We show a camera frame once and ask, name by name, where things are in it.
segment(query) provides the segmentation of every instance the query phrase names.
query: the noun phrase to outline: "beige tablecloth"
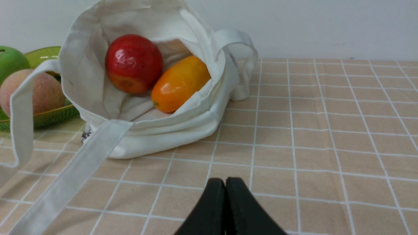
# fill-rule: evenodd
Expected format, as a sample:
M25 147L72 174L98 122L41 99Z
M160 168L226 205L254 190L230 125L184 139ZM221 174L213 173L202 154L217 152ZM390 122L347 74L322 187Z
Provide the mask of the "beige tablecloth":
M289 234L417 235L417 86L418 62L260 60L251 97L212 136L106 160L45 234L173 234L209 177L237 176ZM36 132L33 159L0 189L0 233L71 160L83 124Z

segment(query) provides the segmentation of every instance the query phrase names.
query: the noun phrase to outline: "red apple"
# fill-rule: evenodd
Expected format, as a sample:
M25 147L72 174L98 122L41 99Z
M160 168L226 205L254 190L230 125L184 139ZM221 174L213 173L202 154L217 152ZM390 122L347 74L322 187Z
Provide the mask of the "red apple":
M112 84L129 94L152 89L163 71L163 56L145 37L126 34L113 41L106 53L106 74Z

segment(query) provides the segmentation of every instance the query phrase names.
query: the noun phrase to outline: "peach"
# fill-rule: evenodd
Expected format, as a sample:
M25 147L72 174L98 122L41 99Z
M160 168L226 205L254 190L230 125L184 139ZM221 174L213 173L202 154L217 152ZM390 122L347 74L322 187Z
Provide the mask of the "peach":
M0 105L10 117L10 97L20 84L33 72L23 69L14 72L4 80L0 87ZM61 84L51 75L42 73L33 80L33 115L54 110L65 105Z

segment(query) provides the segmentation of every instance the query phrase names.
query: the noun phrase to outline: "canvas tote bag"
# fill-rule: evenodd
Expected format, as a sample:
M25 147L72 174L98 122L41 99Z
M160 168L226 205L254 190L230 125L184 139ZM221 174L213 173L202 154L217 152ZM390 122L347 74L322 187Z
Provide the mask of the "canvas tote bag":
M149 97L117 90L106 77L104 58L109 44L128 33L142 35L158 46L164 70L193 54L205 62L211 79L171 115L154 109ZM235 43L251 49L242 81L228 49ZM248 97L257 59L248 35L237 30L215 32L184 0L101 0L86 9L71 26L58 59L43 62L11 97L16 162L1 163L0 187L32 155L32 88L39 73L61 74L65 96L92 134L10 235L42 234L107 157L143 156L210 136L229 100Z

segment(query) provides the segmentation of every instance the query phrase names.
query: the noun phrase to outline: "white wall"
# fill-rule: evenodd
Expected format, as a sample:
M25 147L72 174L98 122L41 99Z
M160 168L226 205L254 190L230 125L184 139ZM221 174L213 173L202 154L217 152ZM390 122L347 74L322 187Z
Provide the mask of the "white wall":
M95 0L0 0L0 44L60 45ZM187 0L215 29L248 33L264 58L418 60L418 0Z

